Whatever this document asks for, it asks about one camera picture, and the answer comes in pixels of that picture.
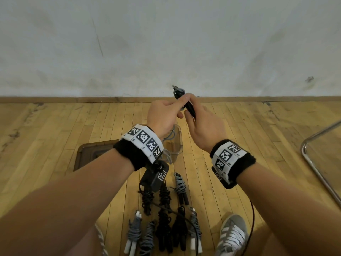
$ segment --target wristband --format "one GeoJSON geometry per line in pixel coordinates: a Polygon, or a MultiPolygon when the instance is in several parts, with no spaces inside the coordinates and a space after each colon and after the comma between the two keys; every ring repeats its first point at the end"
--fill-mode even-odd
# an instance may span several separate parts
{"type": "Polygon", "coordinates": [[[256,159],[247,151],[229,139],[218,142],[210,153],[212,171],[225,188],[233,188],[236,179],[246,168],[256,163],[256,159]]]}
{"type": "Polygon", "coordinates": [[[148,161],[154,163],[163,151],[162,141],[153,130],[138,124],[125,133],[114,147],[130,159],[135,170],[145,166],[148,161]]]}

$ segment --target wooden floor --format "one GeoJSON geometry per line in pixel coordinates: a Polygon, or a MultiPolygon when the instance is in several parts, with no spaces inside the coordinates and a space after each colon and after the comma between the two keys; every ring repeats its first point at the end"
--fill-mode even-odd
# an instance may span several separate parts
{"type": "MultiPolygon", "coordinates": [[[[206,103],[224,120],[228,136],[249,150],[259,163],[338,210],[324,187],[302,159],[304,138],[341,118],[341,102],[206,103]]],[[[132,125],[146,123],[150,103],[0,104],[0,215],[27,193],[73,170],[77,149],[84,143],[118,139],[132,125]]],[[[231,212],[241,215],[248,229],[250,202],[239,186],[225,190],[211,171],[211,159],[191,139],[186,122],[182,130],[183,153],[170,165],[168,186],[179,172],[189,188],[191,205],[198,212],[202,246],[212,255],[222,221],[231,212]]],[[[341,129],[314,141],[309,154],[341,193],[341,129]]],[[[128,220],[141,208],[137,193],[143,171],[134,172],[98,220],[111,255],[123,253],[128,220]]],[[[177,208],[172,193],[171,206],[177,208]]],[[[158,209],[147,220],[157,219],[158,209]]],[[[256,226],[263,220],[256,212],[256,226]]],[[[183,255],[180,249],[176,255],[183,255]]]]}

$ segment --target hand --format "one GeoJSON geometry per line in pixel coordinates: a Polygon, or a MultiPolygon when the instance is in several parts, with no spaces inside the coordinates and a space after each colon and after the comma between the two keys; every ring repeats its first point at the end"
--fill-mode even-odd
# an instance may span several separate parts
{"type": "Polygon", "coordinates": [[[210,153],[216,143],[227,139],[224,122],[218,116],[202,106],[199,99],[191,94],[190,101],[195,110],[194,120],[189,111],[185,111],[186,121],[195,144],[210,153]]]}
{"type": "Polygon", "coordinates": [[[176,117],[183,118],[180,109],[189,101],[190,94],[181,96],[176,101],[153,101],[147,115],[149,126],[161,139],[173,129],[176,117]]]}

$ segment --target white shoelace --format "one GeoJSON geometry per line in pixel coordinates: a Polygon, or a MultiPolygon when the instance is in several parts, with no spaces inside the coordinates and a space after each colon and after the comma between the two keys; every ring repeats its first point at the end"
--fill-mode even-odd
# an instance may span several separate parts
{"type": "Polygon", "coordinates": [[[226,238],[226,240],[223,242],[223,246],[224,247],[228,246],[228,247],[232,248],[232,251],[235,252],[235,251],[241,249],[244,242],[245,242],[245,233],[238,226],[233,226],[231,233],[226,238]]]}

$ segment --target forearm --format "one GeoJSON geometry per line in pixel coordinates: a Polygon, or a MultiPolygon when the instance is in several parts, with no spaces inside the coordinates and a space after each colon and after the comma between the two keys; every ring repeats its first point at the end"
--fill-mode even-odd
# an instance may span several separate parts
{"type": "Polygon", "coordinates": [[[260,164],[237,183],[270,229],[294,255],[340,255],[341,214],[313,200],[260,164]]]}
{"type": "Polygon", "coordinates": [[[4,255],[60,255],[94,225],[134,171],[112,149],[69,176],[38,189],[0,219],[4,255]]]}

